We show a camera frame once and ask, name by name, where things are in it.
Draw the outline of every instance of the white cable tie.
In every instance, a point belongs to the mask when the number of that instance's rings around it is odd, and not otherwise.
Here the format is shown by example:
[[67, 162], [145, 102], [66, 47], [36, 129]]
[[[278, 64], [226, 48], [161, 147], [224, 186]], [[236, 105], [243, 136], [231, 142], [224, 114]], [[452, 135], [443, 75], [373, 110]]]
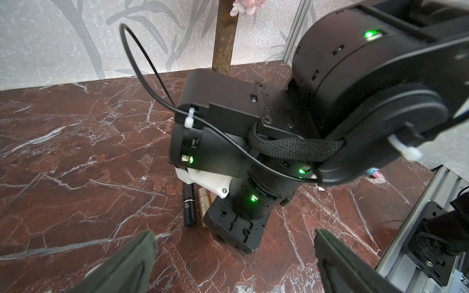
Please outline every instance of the white cable tie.
[[185, 128], [192, 128], [192, 126], [194, 125], [194, 112], [194, 107], [189, 108], [189, 114], [187, 115], [186, 120], [184, 120]]
[[406, 146], [394, 134], [388, 136], [387, 140], [408, 161], [418, 161], [424, 156], [418, 148]]

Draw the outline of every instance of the mounting plate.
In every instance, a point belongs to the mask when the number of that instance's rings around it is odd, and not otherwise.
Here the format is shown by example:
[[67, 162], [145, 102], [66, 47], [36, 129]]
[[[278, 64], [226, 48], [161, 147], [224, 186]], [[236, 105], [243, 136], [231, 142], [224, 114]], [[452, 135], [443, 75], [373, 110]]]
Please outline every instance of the mounting plate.
[[425, 275], [434, 279], [435, 282], [440, 286], [448, 285], [448, 280], [451, 276], [453, 263], [456, 257], [441, 253], [438, 248], [431, 245], [430, 240], [426, 239], [424, 245], [437, 258], [443, 261], [442, 264], [431, 263], [431, 266], [429, 266], [428, 257], [425, 256], [425, 252], [420, 248], [416, 237], [420, 232], [426, 232], [423, 229], [423, 223], [425, 219], [434, 218], [444, 213], [446, 213], [446, 210], [444, 210], [439, 204], [433, 201], [428, 202], [425, 208], [422, 210], [422, 213], [415, 223], [414, 228], [410, 232], [409, 237], [402, 246], [404, 252], [412, 261], [415, 262], [415, 264], [425, 273]]
[[221, 198], [225, 198], [230, 192], [233, 177], [191, 168], [187, 168], [187, 171], [178, 167], [175, 169], [177, 177], [187, 184], [197, 183]]
[[260, 134], [281, 138], [319, 138], [307, 105], [293, 99], [287, 90], [256, 83]]

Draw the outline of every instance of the black bracket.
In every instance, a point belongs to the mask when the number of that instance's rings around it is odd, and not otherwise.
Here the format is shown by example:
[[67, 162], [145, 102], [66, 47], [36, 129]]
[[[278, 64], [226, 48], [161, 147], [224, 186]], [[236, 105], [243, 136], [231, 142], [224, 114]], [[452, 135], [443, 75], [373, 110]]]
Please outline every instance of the black bracket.
[[281, 138], [319, 138], [306, 105], [297, 102], [288, 90], [256, 83], [260, 125], [257, 132]]
[[440, 286], [448, 285], [448, 280], [453, 270], [453, 264], [456, 257], [443, 254], [440, 251], [438, 244], [429, 239], [425, 239], [422, 244], [428, 249], [430, 253], [434, 254], [435, 257], [441, 261], [441, 263], [432, 262], [426, 256], [426, 252], [424, 252], [420, 247], [417, 241], [417, 235], [420, 232], [427, 232], [424, 229], [425, 220], [440, 216], [445, 213], [446, 210], [444, 210], [436, 202], [428, 202], [402, 247], [407, 256], [415, 262], [415, 264], [425, 273], [425, 275], [435, 280], [435, 282], [437, 282], [437, 284]]

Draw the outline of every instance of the screw hole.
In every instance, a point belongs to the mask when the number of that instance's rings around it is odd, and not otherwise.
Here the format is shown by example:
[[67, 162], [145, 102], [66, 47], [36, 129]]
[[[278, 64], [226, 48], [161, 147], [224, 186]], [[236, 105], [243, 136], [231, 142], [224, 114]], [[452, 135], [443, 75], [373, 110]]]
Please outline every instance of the screw hole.
[[311, 80], [314, 81], [316, 79], [316, 77], [318, 76], [318, 74], [319, 74], [319, 70], [316, 70], [316, 72], [313, 74], [313, 77], [311, 78]]
[[270, 118], [269, 115], [264, 115], [264, 116], [262, 116], [262, 119], [263, 119], [264, 122], [267, 123], [267, 124], [272, 123], [272, 119]]
[[344, 48], [344, 45], [340, 45], [339, 48], [335, 49], [335, 51], [332, 52], [332, 55], [335, 55], [335, 54], [337, 54], [338, 52], [342, 51], [343, 48]]

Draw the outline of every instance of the pink artificial flower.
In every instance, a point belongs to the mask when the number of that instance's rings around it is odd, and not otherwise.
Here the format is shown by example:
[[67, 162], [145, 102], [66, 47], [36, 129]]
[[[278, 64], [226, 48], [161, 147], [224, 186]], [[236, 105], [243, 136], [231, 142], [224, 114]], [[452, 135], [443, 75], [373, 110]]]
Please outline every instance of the pink artificial flower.
[[265, 0], [235, 0], [233, 9], [230, 11], [231, 16], [239, 14], [253, 15], [257, 13], [257, 9], [264, 5]]

